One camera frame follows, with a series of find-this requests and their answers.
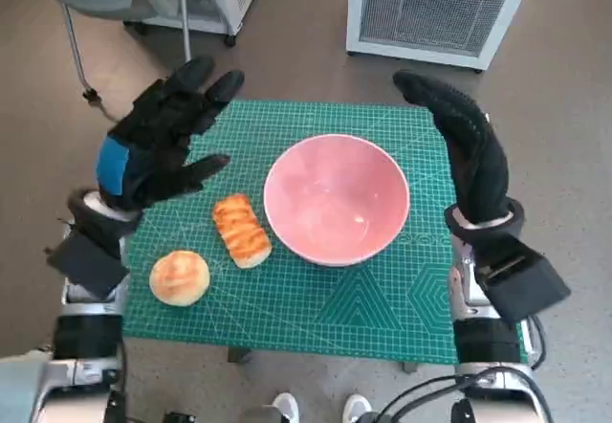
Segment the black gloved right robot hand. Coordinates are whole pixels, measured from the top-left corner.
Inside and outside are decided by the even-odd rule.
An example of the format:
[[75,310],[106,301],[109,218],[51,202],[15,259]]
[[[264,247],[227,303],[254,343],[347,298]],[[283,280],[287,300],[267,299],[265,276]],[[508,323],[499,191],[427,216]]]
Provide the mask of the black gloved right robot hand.
[[456,205],[471,224],[510,212],[508,162],[493,128],[476,101],[439,80],[400,70],[393,83],[410,104],[426,108],[447,144]]

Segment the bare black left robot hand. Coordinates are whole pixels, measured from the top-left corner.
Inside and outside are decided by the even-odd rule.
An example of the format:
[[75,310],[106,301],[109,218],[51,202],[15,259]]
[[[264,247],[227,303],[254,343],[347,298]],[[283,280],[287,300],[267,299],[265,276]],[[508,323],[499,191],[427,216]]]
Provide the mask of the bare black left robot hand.
[[134,212],[198,192],[230,162],[226,154],[186,161],[191,137],[216,123],[245,81],[242,71],[231,70],[201,91],[214,67],[211,57],[200,56],[154,81],[108,131],[96,169],[106,205]]

